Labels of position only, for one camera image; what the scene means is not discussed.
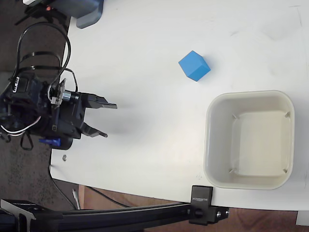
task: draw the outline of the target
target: blue block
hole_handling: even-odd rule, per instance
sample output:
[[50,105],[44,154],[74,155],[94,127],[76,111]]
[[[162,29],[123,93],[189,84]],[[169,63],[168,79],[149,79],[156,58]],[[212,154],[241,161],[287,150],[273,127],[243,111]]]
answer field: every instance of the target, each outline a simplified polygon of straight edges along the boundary
[[183,69],[185,75],[195,81],[201,79],[211,70],[204,58],[195,51],[191,51],[178,63]]

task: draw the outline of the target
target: beige plastic container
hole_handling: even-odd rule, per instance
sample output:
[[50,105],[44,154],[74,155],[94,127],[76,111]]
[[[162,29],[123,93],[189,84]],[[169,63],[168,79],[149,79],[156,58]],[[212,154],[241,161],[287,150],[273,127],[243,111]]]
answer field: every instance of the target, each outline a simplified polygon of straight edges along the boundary
[[218,96],[207,111],[206,177],[219,188],[279,188],[292,172],[294,127],[294,106],[285,93]]

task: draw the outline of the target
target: metal bracket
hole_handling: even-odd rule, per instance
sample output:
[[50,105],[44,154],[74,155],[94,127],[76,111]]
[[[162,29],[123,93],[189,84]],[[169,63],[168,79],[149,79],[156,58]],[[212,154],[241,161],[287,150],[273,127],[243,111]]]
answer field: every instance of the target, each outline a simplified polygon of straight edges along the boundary
[[212,187],[192,186],[189,223],[207,226],[228,218],[228,207],[211,205],[212,191]]
[[63,215],[59,212],[44,208],[40,205],[19,200],[1,200],[1,208],[17,219],[18,231],[27,232],[44,231],[57,232],[58,220],[63,219]]

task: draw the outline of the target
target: cable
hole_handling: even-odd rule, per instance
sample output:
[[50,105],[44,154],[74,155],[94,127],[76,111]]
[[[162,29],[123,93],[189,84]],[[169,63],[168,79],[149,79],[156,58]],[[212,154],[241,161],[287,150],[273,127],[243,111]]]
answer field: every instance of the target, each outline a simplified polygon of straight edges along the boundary
[[21,132],[24,132],[24,131],[28,130],[30,127],[32,127],[32,126],[34,126],[35,124],[37,124],[37,123],[39,122],[40,119],[41,119],[41,116],[39,116],[38,119],[35,120],[35,122],[32,123],[31,125],[29,125],[29,126],[23,128],[23,129],[21,129],[21,130],[17,130],[17,131],[9,131],[9,130],[5,129],[4,126],[2,126],[2,125],[0,125],[0,126],[1,126],[1,128],[2,128],[3,130],[5,130],[5,131],[6,131],[7,133],[9,133],[9,134],[18,134],[18,133],[21,133]]
[[19,134],[8,134],[8,135],[10,135],[10,136],[12,136],[12,137],[18,137],[18,136],[20,136],[20,135],[22,135],[22,134],[24,134],[25,132],[23,131],[23,132],[21,132],[21,133],[19,133]]
[[21,49],[21,44],[22,44],[22,40],[25,36],[25,34],[31,30],[32,28],[34,27],[37,27],[37,26],[48,26],[48,27],[52,27],[56,30],[58,30],[61,35],[63,36],[63,38],[66,40],[67,42],[67,45],[68,45],[68,54],[67,54],[67,58],[66,58],[66,61],[64,62],[64,65],[60,68],[58,74],[56,75],[56,77],[54,78],[54,80],[51,82],[51,84],[49,85],[48,87],[48,90],[47,90],[47,97],[49,99],[49,101],[51,101],[51,98],[50,98],[50,90],[53,86],[53,84],[57,81],[57,79],[60,77],[60,75],[63,73],[63,71],[65,70],[65,68],[67,67],[68,63],[69,63],[69,60],[70,60],[70,56],[71,56],[71,44],[70,44],[70,40],[68,38],[68,36],[62,31],[62,29],[60,27],[58,27],[57,25],[55,24],[51,24],[51,23],[45,23],[45,22],[40,22],[40,23],[35,23],[29,27],[27,27],[24,32],[22,33],[22,35],[19,37],[19,40],[18,40],[18,45],[17,45],[17,62],[16,62],[16,66],[15,66],[15,70],[14,70],[14,73],[12,75],[12,79],[11,79],[11,85],[13,86],[13,84],[15,83],[15,79],[19,73],[19,66],[20,66],[20,49]]
[[19,63],[22,63],[23,61],[25,61],[26,59],[30,58],[30,57],[35,57],[35,56],[53,56],[53,57],[56,57],[57,60],[58,60],[58,64],[59,64],[59,67],[61,67],[61,58],[59,55],[57,55],[56,53],[53,53],[53,52],[50,52],[50,51],[39,51],[39,52],[31,52],[31,53],[28,53],[26,55],[24,55]]
[[[46,66],[46,65],[32,65],[30,67],[20,68],[21,73],[25,72],[25,71],[33,71],[33,70],[59,70],[59,67]],[[68,68],[65,68],[64,71],[68,71],[68,72],[72,73],[73,78],[74,78],[74,82],[75,82],[75,92],[78,92],[78,85],[77,85],[75,73],[71,69],[68,69]]]
[[70,205],[72,206],[72,208],[73,208],[74,210],[77,210],[77,207],[76,207],[76,206],[73,204],[73,202],[71,202],[71,200],[61,191],[61,189],[60,189],[60,188],[58,187],[58,185],[55,183],[55,181],[54,181],[52,175],[50,174],[50,167],[51,167],[51,165],[52,165],[51,163],[52,163],[52,152],[50,153],[50,158],[49,158],[49,167],[48,167],[48,170],[47,170],[48,175],[49,175],[51,181],[53,182],[55,188],[56,188],[56,189],[60,192],[60,194],[70,203]]
[[127,205],[122,204],[122,203],[120,203],[120,202],[118,202],[118,201],[115,201],[114,199],[112,199],[112,198],[106,196],[104,193],[102,193],[102,192],[96,190],[96,189],[93,188],[93,187],[90,187],[90,186],[86,186],[86,187],[89,188],[89,189],[91,189],[92,191],[96,192],[97,194],[100,194],[102,197],[105,197],[107,200],[109,200],[109,201],[111,201],[111,202],[113,202],[113,203],[115,203],[115,204],[117,204],[117,205],[120,205],[120,206],[122,206],[122,207],[124,207],[124,208],[130,208],[130,206],[127,206]]

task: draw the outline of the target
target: white table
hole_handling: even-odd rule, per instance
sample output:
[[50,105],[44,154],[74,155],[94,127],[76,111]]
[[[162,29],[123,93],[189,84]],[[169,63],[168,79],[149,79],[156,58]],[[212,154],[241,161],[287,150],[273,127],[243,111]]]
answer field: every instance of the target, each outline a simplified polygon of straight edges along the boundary
[[[104,4],[93,26],[78,29],[72,19],[68,67],[80,91],[103,96],[119,109],[87,109],[85,122],[109,137],[82,136],[68,151],[53,150],[53,178],[190,202],[192,185],[211,186],[203,171],[210,102],[226,92],[277,89],[295,105],[290,179],[271,191],[216,188],[212,204],[309,210],[309,1]],[[198,82],[178,64],[191,50],[211,67]],[[73,90],[70,74],[63,76]]]

